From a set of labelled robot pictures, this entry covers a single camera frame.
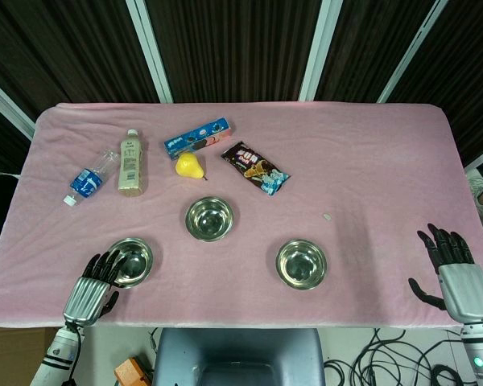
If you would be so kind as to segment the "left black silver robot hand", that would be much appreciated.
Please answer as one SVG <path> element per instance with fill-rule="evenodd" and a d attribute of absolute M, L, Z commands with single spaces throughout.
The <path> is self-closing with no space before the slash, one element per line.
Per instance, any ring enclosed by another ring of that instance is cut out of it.
<path fill-rule="evenodd" d="M 78 277 L 67 300 L 63 316 L 67 326 L 92 326 L 115 306 L 119 291 L 113 289 L 120 268 L 120 251 L 105 252 L 93 256 Z"/>

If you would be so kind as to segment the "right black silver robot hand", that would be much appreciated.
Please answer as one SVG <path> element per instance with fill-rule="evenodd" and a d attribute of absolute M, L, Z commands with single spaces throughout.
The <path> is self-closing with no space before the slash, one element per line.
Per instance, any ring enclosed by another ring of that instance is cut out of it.
<path fill-rule="evenodd" d="M 483 322 L 483 269 L 475 262 L 465 239 L 457 232 L 448 232 L 434 224 L 427 225 L 429 233 L 417 235 L 423 242 L 436 273 L 441 297 L 427 294 L 413 278 L 408 284 L 423 303 L 445 311 L 456 322 Z"/>

